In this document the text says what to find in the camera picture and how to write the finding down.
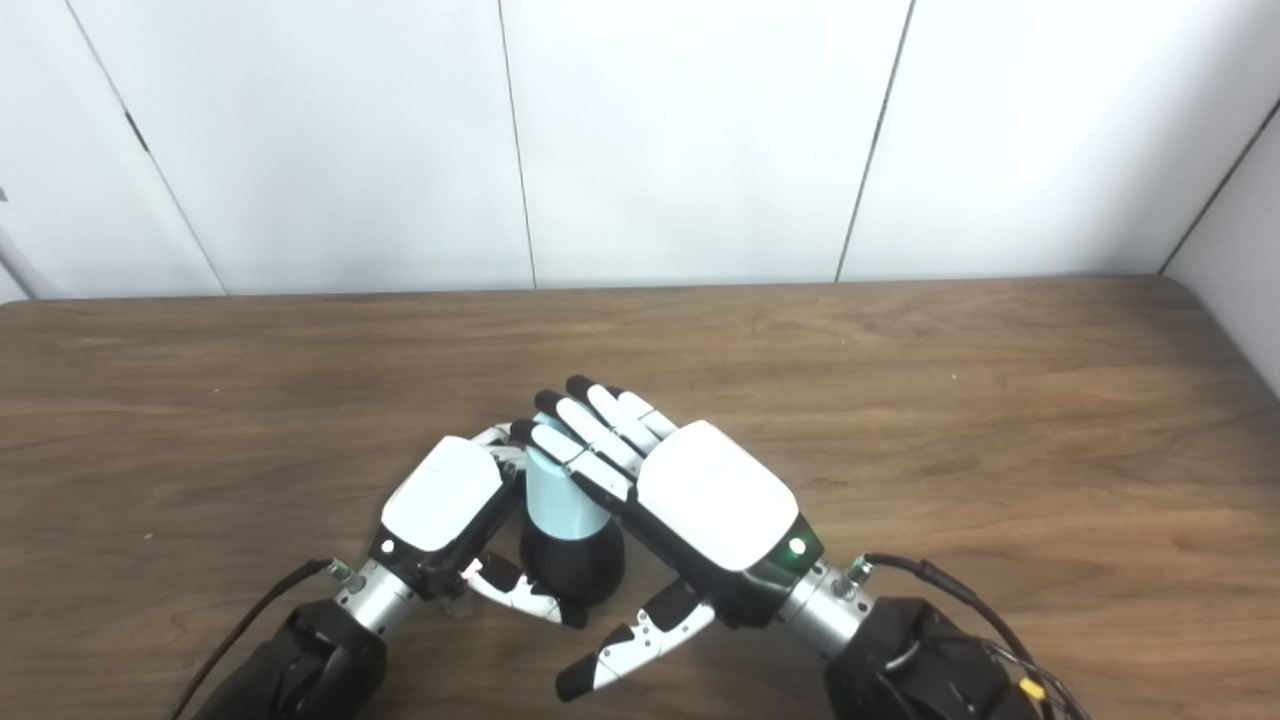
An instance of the black cylinder base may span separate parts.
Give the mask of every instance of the black cylinder base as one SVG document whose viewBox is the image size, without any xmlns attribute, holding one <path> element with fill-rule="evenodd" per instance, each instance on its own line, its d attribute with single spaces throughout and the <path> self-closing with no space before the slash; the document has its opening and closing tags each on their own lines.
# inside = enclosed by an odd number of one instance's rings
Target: black cylinder base
<svg viewBox="0 0 1280 720">
<path fill-rule="evenodd" d="M 544 533 L 525 511 L 520 561 L 529 577 L 584 607 L 603 602 L 626 571 L 622 528 L 609 519 L 595 534 L 566 541 Z"/>
</svg>

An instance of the black cable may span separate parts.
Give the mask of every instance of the black cable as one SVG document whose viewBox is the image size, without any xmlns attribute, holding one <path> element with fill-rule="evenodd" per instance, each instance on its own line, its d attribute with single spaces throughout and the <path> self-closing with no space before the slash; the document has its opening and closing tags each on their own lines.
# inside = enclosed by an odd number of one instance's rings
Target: black cable
<svg viewBox="0 0 1280 720">
<path fill-rule="evenodd" d="M 1071 691 L 1066 688 L 1066 683 L 1064 683 L 1057 675 L 1050 673 L 1048 670 L 1041 667 L 1039 665 L 1023 660 L 1021 657 L 1018 657 L 1007 648 L 1004 648 L 1000 644 L 988 641 L 987 638 L 979 638 L 974 635 L 950 635 L 945 638 L 929 638 L 929 639 L 936 643 L 968 642 L 979 644 L 988 653 L 995 655 L 1006 662 L 1021 667 L 1023 670 L 1027 671 L 1027 675 L 1033 680 L 1036 679 L 1036 676 L 1043 678 L 1043 680 L 1046 680 L 1046 684 L 1050 688 L 1052 688 L 1053 692 L 1059 694 L 1059 697 L 1062 698 L 1062 705 L 1073 717 L 1075 717 L 1076 720 L 1091 720 L 1089 714 L 1084 710 L 1084 706 L 1080 705 L 1080 701 L 1075 700 L 1075 696 L 1071 694 Z"/>
<path fill-rule="evenodd" d="M 940 591 L 947 593 L 948 596 L 959 600 L 960 602 L 974 609 L 988 625 L 995 628 L 1000 638 L 1005 641 L 1009 650 L 1012 651 L 1014 656 L 1036 667 L 1036 661 L 1032 659 L 1032 653 L 1023 644 L 1023 641 L 1018 637 L 1018 633 L 1005 623 L 1005 619 L 1000 616 L 989 605 L 987 605 L 978 593 L 969 589 L 969 585 L 957 580 L 954 575 L 938 568 L 937 565 L 929 562 L 928 560 L 913 560 L 910 557 L 904 557 L 901 555 L 891 555 L 888 552 L 868 552 L 863 555 L 863 560 L 870 564 L 873 568 L 876 565 L 886 565 L 888 568 L 896 568 L 899 570 L 905 570 L 920 580 L 938 588 Z M 1038 674 L 1030 674 L 1032 680 L 1043 684 Z M 1052 720 L 1053 708 L 1048 702 L 1041 702 L 1042 714 L 1047 720 Z"/>
<path fill-rule="evenodd" d="M 298 566 L 297 570 L 289 573 L 284 578 L 280 578 L 280 582 L 271 585 L 271 589 L 266 591 L 266 594 L 264 594 L 261 600 L 253 603 L 253 607 L 248 609 L 248 612 L 246 612 L 244 616 L 241 618 L 241 621 L 237 623 L 236 626 L 232 628 L 232 632 L 223 639 L 223 642 L 219 643 L 216 648 L 214 648 L 214 652 L 209 656 L 209 660 L 205 660 L 205 664 L 200 666 L 200 670 L 196 671 L 196 675 L 191 679 L 189 683 L 187 683 L 187 687 L 182 691 L 182 696 L 178 697 L 178 702 L 174 703 L 173 710 L 169 711 L 169 715 L 165 716 L 166 720 L 178 720 L 178 716 L 182 715 L 182 711 L 187 707 L 187 703 L 191 702 L 191 698 L 192 696 L 196 694 L 196 691 L 200 689 L 200 684 L 204 683 L 205 678 L 209 676 L 209 673 L 214 669 L 214 665 L 218 665 L 218 661 L 221 660 L 223 655 L 227 655 L 227 651 L 230 650 L 233 644 L 236 644 L 236 641 L 239 639 L 239 637 L 244 634 L 244 630 L 248 629 L 248 626 L 253 623 L 253 620 L 262 614 L 262 610 L 266 610 L 266 606 L 271 605 L 271 601 L 287 593 L 289 589 L 293 588 L 293 585 L 297 585 L 298 583 L 310 578 L 311 575 L 323 571 L 330 564 L 333 564 L 332 557 L 326 557 L 324 560 L 320 559 L 307 560 L 301 566 Z"/>
</svg>

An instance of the wooden table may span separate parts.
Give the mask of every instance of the wooden table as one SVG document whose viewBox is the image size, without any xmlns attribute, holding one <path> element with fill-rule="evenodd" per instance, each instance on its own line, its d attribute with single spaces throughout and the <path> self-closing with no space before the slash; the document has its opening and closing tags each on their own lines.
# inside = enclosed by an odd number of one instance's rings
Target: wooden table
<svg viewBox="0 0 1280 720">
<path fill-rule="evenodd" d="M 833 561 L 950 569 L 1100 720 L 1280 716 L 1280 405 L 1158 278 L 8 305 L 4 716 L 163 716 L 282 574 L 361 556 L 440 436 L 572 373 L 721 425 Z M 829 716 L 782 633 L 721 626 L 559 705 L 556 671 L 672 575 L 628 564 L 585 632 L 424 609 L 365 717 Z M 287 596 L 206 689 L 332 593 Z"/>
</svg>

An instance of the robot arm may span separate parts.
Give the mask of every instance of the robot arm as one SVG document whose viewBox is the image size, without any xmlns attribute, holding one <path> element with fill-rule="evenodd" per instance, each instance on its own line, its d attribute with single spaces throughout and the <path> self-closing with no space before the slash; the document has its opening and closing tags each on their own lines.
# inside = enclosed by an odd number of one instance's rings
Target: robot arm
<svg viewBox="0 0 1280 720">
<path fill-rule="evenodd" d="M 338 605 L 384 635 L 420 601 L 448 601 L 471 588 L 513 610 L 584 626 L 585 610 L 483 552 L 522 496 L 524 450 L 507 439 L 506 425 L 470 441 L 443 438 L 383 506 L 369 561 Z"/>
<path fill-rule="evenodd" d="M 369 560 L 355 574 L 340 573 L 338 596 L 298 606 L 271 639 L 219 684 L 195 717 L 355 717 L 381 684 L 387 638 L 424 601 L 457 598 L 467 588 L 513 610 L 581 628 L 582 609 L 530 582 L 509 561 L 484 552 L 522 495 L 525 454 L 507 441 L 502 425 L 470 441 L 442 439 L 383 506 Z M 312 571 L 324 565 L 308 564 Z M 308 574 L 282 582 L 264 600 Z M 211 661 L 264 605 L 251 611 Z M 197 673 L 170 719 L 180 715 L 209 667 Z"/>
<path fill-rule="evenodd" d="M 512 436 L 561 462 L 680 579 L 561 673 L 562 700 L 617 680 L 718 618 L 731 628 L 778 623 L 814 651 L 841 719 L 1042 717 L 1030 700 L 1042 688 L 1015 683 L 982 641 L 923 600 L 870 594 L 868 562 L 829 566 L 790 489 L 716 427 L 677 428 L 634 393 L 582 377 L 566 391 L 544 391 L 536 405 L 570 433 L 518 420 Z M 932 570 L 947 592 L 968 592 Z"/>
</svg>

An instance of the bottle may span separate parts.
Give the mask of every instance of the bottle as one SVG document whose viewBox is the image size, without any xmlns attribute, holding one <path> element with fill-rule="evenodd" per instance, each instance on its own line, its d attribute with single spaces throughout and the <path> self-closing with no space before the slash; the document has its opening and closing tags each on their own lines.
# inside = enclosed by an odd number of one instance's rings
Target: bottle
<svg viewBox="0 0 1280 720">
<path fill-rule="evenodd" d="M 549 415 L 534 419 L 570 434 Z M 613 594 L 626 570 L 622 528 L 613 516 L 535 447 L 526 451 L 525 497 L 520 560 L 529 577 L 584 607 Z"/>
</svg>

